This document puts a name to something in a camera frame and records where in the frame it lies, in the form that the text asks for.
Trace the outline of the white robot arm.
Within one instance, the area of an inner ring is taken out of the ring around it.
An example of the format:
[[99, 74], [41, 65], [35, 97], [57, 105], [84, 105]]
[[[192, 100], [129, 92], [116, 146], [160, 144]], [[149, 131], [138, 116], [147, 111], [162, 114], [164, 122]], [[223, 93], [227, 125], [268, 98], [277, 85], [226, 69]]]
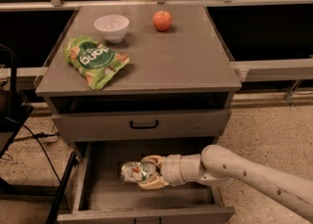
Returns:
[[216, 186], [233, 178], [303, 217], [313, 221], [313, 182], [240, 157], [219, 145], [206, 146], [201, 154], [148, 156], [160, 172], [138, 183], [145, 190], [199, 183]]

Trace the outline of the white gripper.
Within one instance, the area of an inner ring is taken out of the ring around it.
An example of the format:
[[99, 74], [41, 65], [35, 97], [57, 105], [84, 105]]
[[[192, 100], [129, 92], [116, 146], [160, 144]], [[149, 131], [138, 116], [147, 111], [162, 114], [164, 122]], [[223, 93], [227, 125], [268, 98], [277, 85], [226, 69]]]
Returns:
[[182, 175], [180, 171], [181, 155], [170, 155], [162, 157], [157, 155], [147, 156], [142, 162], [151, 170], [159, 171], [161, 175], [154, 174], [148, 179], [138, 182], [138, 185], [144, 190], [157, 190], [168, 185], [181, 186]]

